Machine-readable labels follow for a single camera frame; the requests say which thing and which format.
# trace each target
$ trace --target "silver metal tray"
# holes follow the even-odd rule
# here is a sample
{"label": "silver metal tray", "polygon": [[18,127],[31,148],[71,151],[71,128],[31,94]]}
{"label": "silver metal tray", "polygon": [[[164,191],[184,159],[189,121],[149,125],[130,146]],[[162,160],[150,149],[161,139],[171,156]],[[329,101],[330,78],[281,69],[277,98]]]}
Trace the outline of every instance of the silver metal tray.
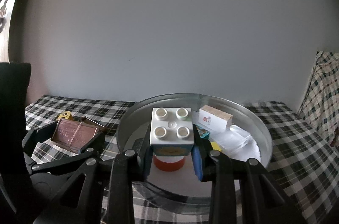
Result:
{"label": "silver metal tray", "polygon": [[[143,100],[132,106],[118,126],[119,151],[130,149],[138,138],[145,136],[151,121],[153,107],[190,107],[199,111],[204,106],[220,109],[233,115],[233,123],[245,129],[258,144],[261,163],[267,167],[272,156],[272,138],[265,124],[247,108],[229,100],[191,93],[166,94]],[[174,194],[150,182],[134,183],[137,191],[153,205],[181,214],[208,214],[210,197],[192,197]]]}

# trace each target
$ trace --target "lego stud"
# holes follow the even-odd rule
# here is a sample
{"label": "lego stud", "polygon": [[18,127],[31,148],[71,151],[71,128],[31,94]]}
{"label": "lego stud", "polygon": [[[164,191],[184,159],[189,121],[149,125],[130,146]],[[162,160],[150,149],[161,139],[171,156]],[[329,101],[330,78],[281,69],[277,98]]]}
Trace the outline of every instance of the lego stud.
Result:
{"label": "lego stud", "polygon": [[177,129],[177,137],[180,139],[185,139],[189,136],[189,128],[181,126]]}
{"label": "lego stud", "polygon": [[181,121],[185,121],[189,115],[189,112],[186,108],[178,108],[177,109],[177,118]]}
{"label": "lego stud", "polygon": [[155,137],[162,140],[165,138],[167,134],[167,130],[162,126],[158,126],[154,129],[154,134],[155,134]]}
{"label": "lego stud", "polygon": [[155,111],[155,118],[157,118],[159,121],[164,121],[167,118],[167,110],[164,108],[158,108]]}

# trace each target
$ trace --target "white box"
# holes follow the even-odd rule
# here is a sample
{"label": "white box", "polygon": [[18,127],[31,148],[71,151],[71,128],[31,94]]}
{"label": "white box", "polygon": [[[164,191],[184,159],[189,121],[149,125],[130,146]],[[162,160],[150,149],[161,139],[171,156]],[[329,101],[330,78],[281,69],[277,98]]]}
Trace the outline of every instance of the white box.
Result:
{"label": "white box", "polygon": [[233,115],[204,105],[199,110],[199,123],[216,132],[225,132],[232,124]]}
{"label": "white box", "polygon": [[189,155],[194,145],[191,109],[189,107],[153,108],[150,145],[157,156]]}

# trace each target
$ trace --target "plaid fabric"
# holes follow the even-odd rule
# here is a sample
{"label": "plaid fabric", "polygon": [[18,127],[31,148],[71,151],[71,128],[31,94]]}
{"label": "plaid fabric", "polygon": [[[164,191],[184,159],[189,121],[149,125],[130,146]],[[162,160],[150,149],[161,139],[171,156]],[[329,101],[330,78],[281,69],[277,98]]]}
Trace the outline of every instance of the plaid fabric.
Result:
{"label": "plaid fabric", "polygon": [[332,143],[339,122],[339,53],[317,53],[299,116]]}
{"label": "plaid fabric", "polygon": [[[101,157],[106,160],[118,152],[115,132],[123,113],[133,102],[71,99],[43,96],[26,109],[27,127],[42,127],[55,120],[62,111],[76,118],[86,115],[107,125],[106,147]],[[308,223],[318,223],[330,211],[339,196],[339,157],[303,119],[283,103],[247,104],[268,127],[273,140],[273,154],[268,170],[295,202]],[[38,163],[72,156],[50,140],[38,144],[32,158]],[[102,208],[107,208],[107,189]],[[208,215],[183,215],[157,208],[136,190],[133,191],[136,223],[207,223]]]}

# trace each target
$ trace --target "table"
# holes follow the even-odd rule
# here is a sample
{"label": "table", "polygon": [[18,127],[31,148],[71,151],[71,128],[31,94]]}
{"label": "table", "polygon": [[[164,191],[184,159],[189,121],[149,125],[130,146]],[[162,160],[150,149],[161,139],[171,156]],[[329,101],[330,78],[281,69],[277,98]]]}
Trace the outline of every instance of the table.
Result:
{"label": "table", "polygon": [[[26,107],[27,129],[53,122],[63,111],[75,119],[87,116],[108,127],[103,160],[118,153],[116,129],[123,114],[135,102],[65,98],[45,95]],[[268,171],[301,210],[308,223],[320,222],[339,197],[339,156],[305,121],[278,102],[245,104],[267,126],[273,141]],[[50,140],[38,143],[32,158],[45,163],[75,154],[55,146]],[[107,208],[103,197],[103,215]],[[207,215],[183,215],[156,208],[133,191],[136,223],[207,223]]]}

